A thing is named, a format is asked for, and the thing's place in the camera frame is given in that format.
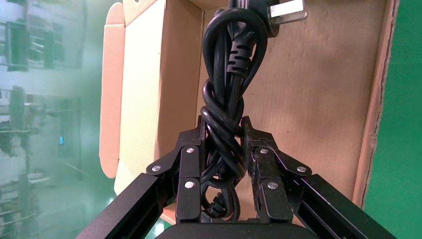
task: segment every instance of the cardboard box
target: cardboard box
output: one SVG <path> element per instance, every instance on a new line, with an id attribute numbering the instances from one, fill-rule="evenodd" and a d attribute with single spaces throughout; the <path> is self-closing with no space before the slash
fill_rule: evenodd
<path id="1" fill-rule="evenodd" d="M 121 120 L 120 125 L 103 124 L 108 109 L 102 105 L 101 125 L 104 147 L 108 131 L 120 133 L 119 150 L 109 160 L 112 166 L 102 160 L 103 168 L 116 172 L 116 193 L 172 150 L 180 131 L 195 127 L 208 78 L 202 34 L 226 2 L 123 0 L 119 6 L 125 24 L 124 44 L 116 44 L 124 49 Z M 305 21 L 282 25 L 279 36 L 269 39 L 265 59 L 244 94 L 244 115 L 256 129 L 271 132 L 283 152 L 361 207 L 398 1 L 320 0 L 306 1 L 305 6 Z M 105 34 L 105 42 L 108 37 L 118 39 Z M 105 52 L 104 68 L 112 69 L 107 56 Z M 255 217 L 250 178 L 236 191 L 241 219 Z M 165 214 L 167 220 L 174 219 L 171 209 Z"/>

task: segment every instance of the black power cord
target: black power cord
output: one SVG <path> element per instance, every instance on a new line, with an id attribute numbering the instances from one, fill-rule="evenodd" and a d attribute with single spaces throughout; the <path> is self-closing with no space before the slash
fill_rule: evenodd
<path id="1" fill-rule="evenodd" d="M 207 161 L 201 175 L 204 213 L 234 221 L 240 216 L 235 186 L 245 176 L 242 149 L 235 139 L 242 136 L 242 95 L 264 59 L 268 41 L 263 19 L 236 3 L 231 0 L 228 10 L 218 10 L 205 31 L 203 55 L 209 79 L 203 88 L 206 106 L 201 108 L 207 123 Z M 221 189 L 212 203 L 205 198 L 208 187 Z"/>

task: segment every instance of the screw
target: screw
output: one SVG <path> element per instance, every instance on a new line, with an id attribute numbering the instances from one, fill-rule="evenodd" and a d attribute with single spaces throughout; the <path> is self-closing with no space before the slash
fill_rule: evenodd
<path id="1" fill-rule="evenodd" d="M 304 173 L 304 172 L 306 172 L 306 168 L 305 167 L 302 167 L 302 166 L 299 166 L 298 167 L 298 171 L 301 172 L 301 173 Z"/>
<path id="2" fill-rule="evenodd" d="M 154 172 L 157 172 L 157 171 L 159 171 L 161 169 L 161 166 L 154 166 L 154 167 L 152 167 L 152 171 L 154 171 Z"/>
<path id="3" fill-rule="evenodd" d="M 278 188 L 278 184 L 277 184 L 277 183 L 275 183 L 275 182 L 269 182 L 269 183 L 268 183 L 268 187 L 269 187 L 270 189 L 276 189 L 276 188 Z"/>
<path id="4" fill-rule="evenodd" d="M 194 186 L 195 186 L 194 182 L 189 181 L 185 183 L 185 188 L 193 188 Z"/>

